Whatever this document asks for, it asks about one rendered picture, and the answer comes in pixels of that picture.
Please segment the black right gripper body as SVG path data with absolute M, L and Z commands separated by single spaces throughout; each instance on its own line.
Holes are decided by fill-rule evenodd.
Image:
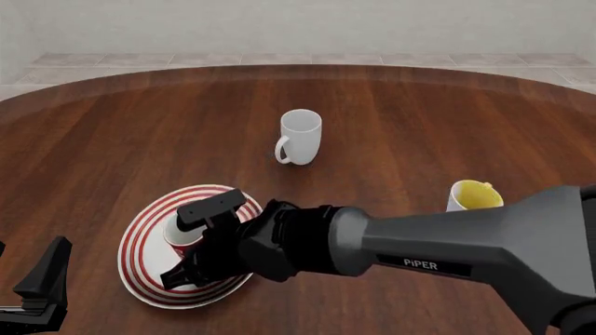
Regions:
M 240 220 L 219 220 L 202 232 L 201 241 L 188 251 L 189 280 L 197 287 L 248 273 L 238 254 Z

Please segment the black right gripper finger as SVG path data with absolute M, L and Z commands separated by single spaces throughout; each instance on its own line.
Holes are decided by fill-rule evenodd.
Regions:
M 187 271 L 185 267 L 186 265 L 186 261 L 181 260 L 170 270 L 162 273 L 159 276 L 162 287 L 164 289 L 175 289 L 187 285 L 194 285 L 196 283 L 196 279 Z

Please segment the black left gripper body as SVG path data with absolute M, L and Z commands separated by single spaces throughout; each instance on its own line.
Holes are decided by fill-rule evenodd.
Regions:
M 59 331 L 67 309 L 38 301 L 22 306 L 0 306 L 0 335 L 30 335 Z

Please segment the red mug with white inside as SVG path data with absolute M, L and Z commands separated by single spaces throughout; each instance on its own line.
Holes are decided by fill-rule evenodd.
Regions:
M 189 232 L 183 232 L 177 225 L 178 214 L 169 214 L 165 220 L 163 236 L 180 259 L 184 258 L 186 250 L 198 245 L 203 238 L 205 226 L 201 226 Z

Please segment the white plate with red rings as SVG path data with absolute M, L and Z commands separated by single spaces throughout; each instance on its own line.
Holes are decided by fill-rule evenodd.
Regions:
M 194 309 L 220 301 L 249 281 L 251 274 L 202 287 L 164 289 L 160 279 L 162 273 L 182 260 L 180 248 L 164 236 L 166 225 L 175 221 L 176 209 L 231 190 L 219 184 L 188 186 L 159 197 L 137 214 L 122 236 L 117 253 L 118 272 L 131 295 L 161 309 Z

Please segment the white ceramic mug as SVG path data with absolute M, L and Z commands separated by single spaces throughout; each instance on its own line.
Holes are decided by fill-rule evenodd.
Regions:
M 303 166 L 316 157 L 322 135 L 322 118 L 314 111 L 297 109 L 280 118 L 280 139 L 274 154 L 280 164 Z

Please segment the white mug with yellow inside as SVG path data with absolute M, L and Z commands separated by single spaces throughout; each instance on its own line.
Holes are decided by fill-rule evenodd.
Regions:
M 445 211 L 464 211 L 502 206 L 504 206 L 504 200 L 491 183 L 457 181 L 451 186 Z

